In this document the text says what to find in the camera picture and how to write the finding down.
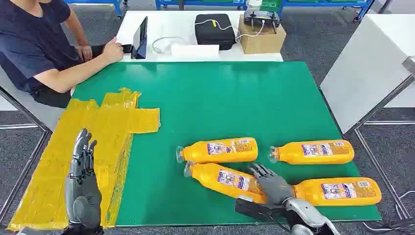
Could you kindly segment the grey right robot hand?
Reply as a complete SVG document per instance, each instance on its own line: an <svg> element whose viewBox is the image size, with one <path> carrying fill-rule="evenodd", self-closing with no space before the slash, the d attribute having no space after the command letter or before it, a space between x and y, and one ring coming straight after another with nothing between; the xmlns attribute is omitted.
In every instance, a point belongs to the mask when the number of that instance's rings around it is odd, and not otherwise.
<svg viewBox="0 0 415 235"><path fill-rule="evenodd" d="M266 207L273 209L294 198L292 187L271 169L257 163L252 163L249 169L266 195Z"/></svg>

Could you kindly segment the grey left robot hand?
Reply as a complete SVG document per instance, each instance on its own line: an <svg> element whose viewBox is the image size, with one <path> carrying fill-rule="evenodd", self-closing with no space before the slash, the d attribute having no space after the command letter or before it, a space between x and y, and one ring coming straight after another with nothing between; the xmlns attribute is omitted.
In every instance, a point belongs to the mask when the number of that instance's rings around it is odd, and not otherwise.
<svg viewBox="0 0 415 235"><path fill-rule="evenodd" d="M78 133L65 178L65 204L68 215L68 235L102 234L101 201L94 170L94 147L92 134L86 128Z"/></svg>

